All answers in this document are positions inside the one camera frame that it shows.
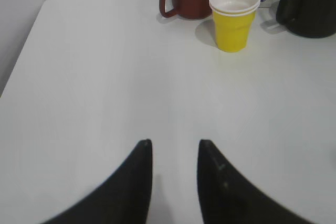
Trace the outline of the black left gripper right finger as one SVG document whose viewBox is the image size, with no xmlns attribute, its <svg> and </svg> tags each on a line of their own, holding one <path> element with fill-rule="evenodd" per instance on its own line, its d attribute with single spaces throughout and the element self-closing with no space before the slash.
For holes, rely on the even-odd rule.
<svg viewBox="0 0 336 224">
<path fill-rule="evenodd" d="M 204 223 L 308 223 L 247 180 L 211 140 L 200 140 L 197 192 Z"/>
</svg>

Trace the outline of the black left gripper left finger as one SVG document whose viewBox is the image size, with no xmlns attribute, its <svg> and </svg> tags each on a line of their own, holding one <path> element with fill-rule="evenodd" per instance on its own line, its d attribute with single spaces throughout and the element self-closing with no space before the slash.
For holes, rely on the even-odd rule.
<svg viewBox="0 0 336 224">
<path fill-rule="evenodd" d="M 46 223 L 146 223 L 152 181 L 152 142 L 141 140 L 104 183 Z"/>
</svg>

